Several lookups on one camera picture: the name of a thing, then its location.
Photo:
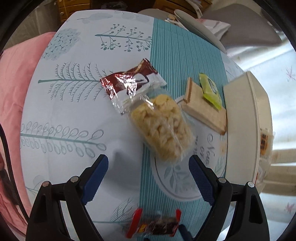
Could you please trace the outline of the grey office chair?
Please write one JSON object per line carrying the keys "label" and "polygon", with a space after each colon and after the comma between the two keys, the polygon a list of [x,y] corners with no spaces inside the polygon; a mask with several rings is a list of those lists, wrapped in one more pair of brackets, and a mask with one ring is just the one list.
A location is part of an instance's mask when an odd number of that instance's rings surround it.
{"label": "grey office chair", "polygon": [[274,47],[282,43],[280,28],[257,13],[250,1],[229,1],[213,9],[211,1],[155,1],[140,14],[164,20],[188,30],[227,52],[240,47]]}

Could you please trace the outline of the pink blanket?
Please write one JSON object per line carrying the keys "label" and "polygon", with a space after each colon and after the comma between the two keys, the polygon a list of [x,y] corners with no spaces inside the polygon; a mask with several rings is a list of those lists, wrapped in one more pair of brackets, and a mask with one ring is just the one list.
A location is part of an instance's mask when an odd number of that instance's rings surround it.
{"label": "pink blanket", "polygon": [[[4,129],[18,193],[26,212],[31,204],[26,192],[20,154],[20,129],[23,106],[36,66],[55,35],[44,33],[4,50],[1,54],[1,126]],[[20,233],[26,233],[27,223],[11,191],[8,170],[1,150],[1,215]]]}

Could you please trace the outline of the brown wafer biscuit packet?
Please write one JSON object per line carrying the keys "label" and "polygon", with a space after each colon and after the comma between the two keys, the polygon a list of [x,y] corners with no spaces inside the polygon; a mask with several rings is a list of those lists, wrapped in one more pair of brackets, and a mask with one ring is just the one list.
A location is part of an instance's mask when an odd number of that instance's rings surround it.
{"label": "brown wafer biscuit packet", "polygon": [[182,110],[215,132],[225,135],[227,131],[226,109],[218,110],[203,97],[202,88],[191,77],[187,79],[185,96],[180,103]]}

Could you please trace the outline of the white plastic storage bin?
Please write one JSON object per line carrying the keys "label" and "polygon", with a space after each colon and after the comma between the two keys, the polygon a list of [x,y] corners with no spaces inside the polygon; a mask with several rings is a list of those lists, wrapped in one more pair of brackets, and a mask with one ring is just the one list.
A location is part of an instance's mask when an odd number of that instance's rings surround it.
{"label": "white plastic storage bin", "polygon": [[223,87],[227,111],[226,179],[262,192],[271,166],[273,124],[268,95],[250,72]]}

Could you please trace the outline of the maroon chocolate snack packet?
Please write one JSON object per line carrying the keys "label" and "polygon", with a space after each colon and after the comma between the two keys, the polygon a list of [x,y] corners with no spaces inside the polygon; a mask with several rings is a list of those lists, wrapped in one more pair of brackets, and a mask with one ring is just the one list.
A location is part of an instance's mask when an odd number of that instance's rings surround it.
{"label": "maroon chocolate snack packet", "polygon": [[138,66],[103,77],[100,82],[112,105],[121,114],[127,112],[133,102],[148,92],[167,84],[146,58]]}

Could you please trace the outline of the red black candy packet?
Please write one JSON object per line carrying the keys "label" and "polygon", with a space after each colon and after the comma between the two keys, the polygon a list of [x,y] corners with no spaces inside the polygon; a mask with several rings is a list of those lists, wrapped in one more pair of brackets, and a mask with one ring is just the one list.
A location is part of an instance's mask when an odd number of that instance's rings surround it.
{"label": "red black candy packet", "polygon": [[132,216],[132,221],[125,234],[126,238],[136,236],[168,235],[174,237],[181,220],[181,210],[176,209],[174,216],[163,216],[161,214],[144,216],[143,209],[138,208]]}

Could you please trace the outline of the green candy packet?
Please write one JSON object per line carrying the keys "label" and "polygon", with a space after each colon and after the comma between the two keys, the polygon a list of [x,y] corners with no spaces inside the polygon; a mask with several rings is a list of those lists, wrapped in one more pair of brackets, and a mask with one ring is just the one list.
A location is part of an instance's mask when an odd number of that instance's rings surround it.
{"label": "green candy packet", "polygon": [[222,108],[222,99],[219,91],[213,82],[206,74],[199,73],[199,80],[203,90],[203,97],[210,102],[217,110]]}

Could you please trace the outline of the wooden desk with drawers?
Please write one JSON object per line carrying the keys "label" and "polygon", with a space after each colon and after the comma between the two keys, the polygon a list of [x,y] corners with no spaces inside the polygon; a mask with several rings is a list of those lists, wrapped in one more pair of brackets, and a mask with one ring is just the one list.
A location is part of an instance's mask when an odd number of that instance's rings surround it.
{"label": "wooden desk with drawers", "polygon": [[130,11],[138,13],[144,9],[160,9],[167,13],[173,14],[175,9],[180,9],[189,15],[197,18],[201,16],[200,11],[203,13],[208,9],[211,1],[54,1],[54,4],[58,6],[58,12],[60,20],[66,21],[76,11],[83,11],[89,9],[116,9],[121,11]]}

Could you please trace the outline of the lower rice cracker packet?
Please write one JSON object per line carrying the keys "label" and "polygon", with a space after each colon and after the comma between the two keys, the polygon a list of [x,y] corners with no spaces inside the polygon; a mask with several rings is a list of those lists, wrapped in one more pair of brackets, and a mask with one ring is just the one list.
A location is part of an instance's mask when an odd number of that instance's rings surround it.
{"label": "lower rice cracker packet", "polygon": [[167,94],[142,96],[130,120],[154,154],[164,162],[180,162],[193,145],[193,130],[180,106]]}

